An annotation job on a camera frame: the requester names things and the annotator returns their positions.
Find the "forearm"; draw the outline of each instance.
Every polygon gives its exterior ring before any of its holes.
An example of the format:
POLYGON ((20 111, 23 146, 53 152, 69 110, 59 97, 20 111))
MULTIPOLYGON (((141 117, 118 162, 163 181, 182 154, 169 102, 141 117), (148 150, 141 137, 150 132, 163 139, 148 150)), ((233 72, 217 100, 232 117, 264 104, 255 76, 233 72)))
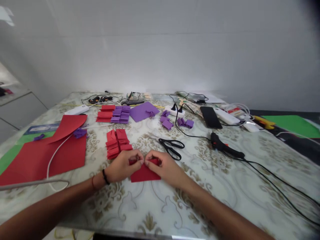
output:
POLYGON ((260 228, 203 190, 194 181, 182 188, 227 239, 273 239, 260 228))
POLYGON ((0 226, 0 239, 42 239, 73 208, 104 186, 102 173, 55 193, 21 211, 0 226))

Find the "black wristband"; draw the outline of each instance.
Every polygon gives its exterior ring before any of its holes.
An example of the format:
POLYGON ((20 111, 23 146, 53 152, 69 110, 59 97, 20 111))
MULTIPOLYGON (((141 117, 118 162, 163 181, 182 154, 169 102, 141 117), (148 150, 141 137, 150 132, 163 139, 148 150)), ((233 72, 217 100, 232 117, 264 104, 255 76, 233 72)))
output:
POLYGON ((109 183, 108 180, 107 180, 107 176, 106 176, 106 174, 104 173, 104 169, 102 170, 102 175, 103 175, 103 179, 104 179, 104 181, 106 182, 106 184, 109 185, 110 183, 109 183))

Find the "white device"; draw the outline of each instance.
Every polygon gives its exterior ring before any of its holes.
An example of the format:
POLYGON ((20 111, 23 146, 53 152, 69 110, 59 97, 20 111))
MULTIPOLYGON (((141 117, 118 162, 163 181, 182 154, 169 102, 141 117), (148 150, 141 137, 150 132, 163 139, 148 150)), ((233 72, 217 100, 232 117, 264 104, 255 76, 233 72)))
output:
MULTIPOLYGON (((167 110, 168 112, 170 112, 170 115, 177 116, 177 111, 178 111, 178 109, 176 109, 176 110, 174 111, 174 110, 171 110, 171 108, 172 108, 172 107, 170 107, 170 106, 166 106, 166 107, 164 108, 164 110, 167 110)), ((179 117, 179 118, 184 117, 184 114, 185 114, 185 113, 186 113, 185 110, 182 110, 182 113, 179 113, 179 112, 178 112, 178 117, 179 117)))
POLYGON ((73 109, 71 109, 69 111, 66 111, 64 113, 64 115, 79 115, 79 114, 84 113, 84 112, 86 112, 88 110, 89 110, 89 107, 87 105, 83 104, 83 105, 81 105, 79 107, 75 107, 75 108, 73 108, 73 109))
POLYGON ((249 132, 259 132, 259 128, 257 128, 256 124, 253 122, 247 121, 244 125, 244 128, 246 128, 249 132))
POLYGON ((238 118, 235 118, 234 116, 221 110, 220 108, 214 108, 213 110, 217 114, 218 118, 220 118, 222 121, 224 121, 225 123, 227 123, 229 125, 235 125, 240 122, 240 120, 238 118))

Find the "patterned tablecloth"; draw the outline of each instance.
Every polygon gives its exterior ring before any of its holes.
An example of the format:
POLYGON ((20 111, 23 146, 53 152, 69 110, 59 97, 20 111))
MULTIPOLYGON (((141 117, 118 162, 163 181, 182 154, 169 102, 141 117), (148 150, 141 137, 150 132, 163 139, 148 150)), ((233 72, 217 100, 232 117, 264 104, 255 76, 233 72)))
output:
MULTIPOLYGON (((76 92, 61 103, 81 104, 80 99, 93 93, 76 92)), ((61 120, 63 113, 73 106, 57 104, 37 118, 32 125, 53 123, 61 120)), ((172 105, 172 102, 151 101, 154 105, 172 105)), ((96 123, 99 107, 87 112, 87 123, 96 123)), ((189 135, 209 136, 211 130, 197 116, 186 111, 186 119, 195 124, 192 129, 182 127, 189 135)), ((224 204, 234 209, 276 239, 305 239, 315 232, 312 224, 300 217, 266 181, 247 164, 219 154, 217 156, 207 140, 187 137, 176 127, 171 131, 154 119, 129 124, 114 124, 109 127, 88 129, 85 166, 53 178, 69 179, 71 185, 92 177, 110 164, 106 159, 106 133, 111 129, 125 129, 134 149, 145 155, 151 149, 163 151, 162 146, 146 136, 151 131, 166 139, 177 139, 186 147, 178 150, 182 160, 178 162, 194 181, 224 204)), ((0 146, 0 157, 21 137, 25 129, 0 146)), ((224 143, 246 155, 246 159, 256 161, 285 179, 306 194, 320 200, 320 167, 301 156, 268 132, 250 133, 243 128, 228 127, 214 130, 224 143)), ((290 189, 280 181, 265 173, 289 197, 289 199, 309 218, 317 219, 314 204, 290 189)), ((0 221, 9 219, 27 206, 53 194, 47 184, 0 192, 0 221)), ((60 225, 88 229, 103 233, 137 236, 185 236, 201 239, 216 239, 219 234, 206 217, 194 208, 188 196, 168 186, 164 181, 131 183, 129 179, 104 187, 85 201, 80 209, 65 218, 60 225)))

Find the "hand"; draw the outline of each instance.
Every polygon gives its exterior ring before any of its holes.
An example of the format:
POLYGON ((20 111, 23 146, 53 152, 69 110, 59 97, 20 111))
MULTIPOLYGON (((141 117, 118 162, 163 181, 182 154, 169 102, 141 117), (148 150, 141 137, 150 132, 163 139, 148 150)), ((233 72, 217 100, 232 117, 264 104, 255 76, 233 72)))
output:
POLYGON ((184 170, 176 164, 168 153, 151 150, 147 154, 144 163, 151 171, 158 174, 172 187, 183 189, 185 186, 189 185, 190 181, 193 182, 193 180, 186 175, 184 170), (161 165, 159 167, 148 161, 154 158, 158 158, 161 161, 161 165))
POLYGON ((119 182, 131 176, 141 168, 143 162, 143 155, 138 149, 121 151, 116 159, 105 169, 108 182, 119 182), (129 160, 137 160, 137 162, 130 166, 129 160))

